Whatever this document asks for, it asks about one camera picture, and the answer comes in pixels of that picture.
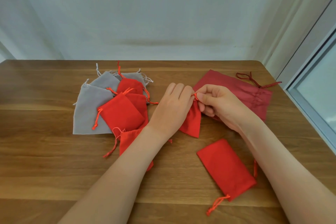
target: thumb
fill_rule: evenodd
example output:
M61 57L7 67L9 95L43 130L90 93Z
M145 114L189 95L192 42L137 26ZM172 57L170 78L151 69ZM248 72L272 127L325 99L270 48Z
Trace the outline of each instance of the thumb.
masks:
M216 98L214 98L213 96L210 96L210 95L206 95L206 94L198 92L197 93L197 98L201 103L203 103L205 105L214 106L216 104Z

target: wooden table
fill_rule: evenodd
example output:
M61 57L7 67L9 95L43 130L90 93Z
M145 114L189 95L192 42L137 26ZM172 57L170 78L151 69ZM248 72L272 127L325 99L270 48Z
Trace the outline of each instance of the wooden table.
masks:
M10 61L0 65L0 223L57 223L118 158L102 158L114 136L73 135L73 103L95 61ZM116 62L98 61L101 72ZM261 84L274 79L257 61L123 61L123 72L139 68L154 80L148 90L159 101L171 82L193 86L209 69L229 76L248 73ZM280 86L273 91L266 124L288 150L336 192L336 157ZM155 106L149 106L149 116ZM233 202L205 212L222 195L196 152L226 138L247 168L253 157L240 136L202 117L199 139L181 132L154 159L141 184L129 223L287 223L259 170L258 184Z

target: left hand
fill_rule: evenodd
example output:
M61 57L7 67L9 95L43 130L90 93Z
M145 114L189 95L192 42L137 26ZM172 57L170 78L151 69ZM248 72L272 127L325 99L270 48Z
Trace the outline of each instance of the left hand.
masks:
M168 140L186 119L195 98L193 94L192 87L171 83L147 126Z

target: glass pane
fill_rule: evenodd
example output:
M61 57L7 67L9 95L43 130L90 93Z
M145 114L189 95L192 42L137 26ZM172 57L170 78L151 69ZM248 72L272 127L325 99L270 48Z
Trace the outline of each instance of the glass pane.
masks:
M336 44L297 84L296 90L336 131Z

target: forearm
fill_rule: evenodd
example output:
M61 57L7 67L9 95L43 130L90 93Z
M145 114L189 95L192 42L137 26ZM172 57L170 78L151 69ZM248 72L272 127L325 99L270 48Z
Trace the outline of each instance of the forearm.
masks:
M59 223L126 223L146 169L165 141L145 127Z
M252 116L241 124L241 131L291 223L336 223L336 197L260 119Z

